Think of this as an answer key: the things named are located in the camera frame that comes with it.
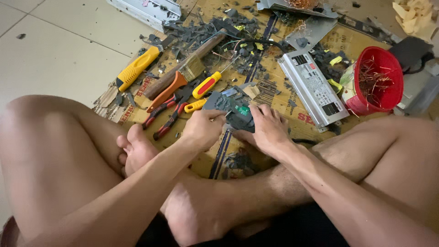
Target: label on power supply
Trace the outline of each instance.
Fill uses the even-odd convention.
[[[330,90],[328,82],[320,76],[308,54],[293,57],[292,59],[299,73],[305,79],[308,89],[314,93],[326,115],[331,116],[341,112],[343,109],[338,103],[337,96]]]

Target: person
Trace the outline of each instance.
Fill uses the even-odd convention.
[[[218,141],[224,112],[194,112],[181,138],[159,153],[140,125],[126,134],[78,102],[41,95],[12,101],[1,119],[0,161],[25,242],[134,246],[160,211],[180,246],[215,244],[232,229],[240,246],[267,240],[282,246],[439,245],[423,225],[439,188],[432,121],[370,120],[308,150],[291,141],[278,111],[250,109],[255,133],[234,136],[280,165],[213,181],[187,167]],[[312,201],[320,216],[306,210],[282,216]],[[282,227],[267,227],[276,215]]]

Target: wooden hammer handle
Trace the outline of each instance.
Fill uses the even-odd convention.
[[[206,54],[208,54],[216,45],[218,45],[224,38],[226,34],[218,33],[204,44],[202,44],[196,51],[192,53],[192,55],[197,55],[200,59],[203,58]],[[189,59],[191,56],[188,56],[186,59],[181,61],[177,66],[168,71],[164,76],[158,79],[154,84],[149,85],[143,94],[150,100],[154,100],[161,92],[163,92],[175,79],[175,72],[181,69],[183,64]]]

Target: yellow utility knife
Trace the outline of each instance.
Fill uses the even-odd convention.
[[[119,91],[124,92],[137,77],[158,57],[172,41],[173,36],[168,36],[160,44],[153,44],[143,55],[138,57],[128,67],[126,67],[116,79],[116,85]]]

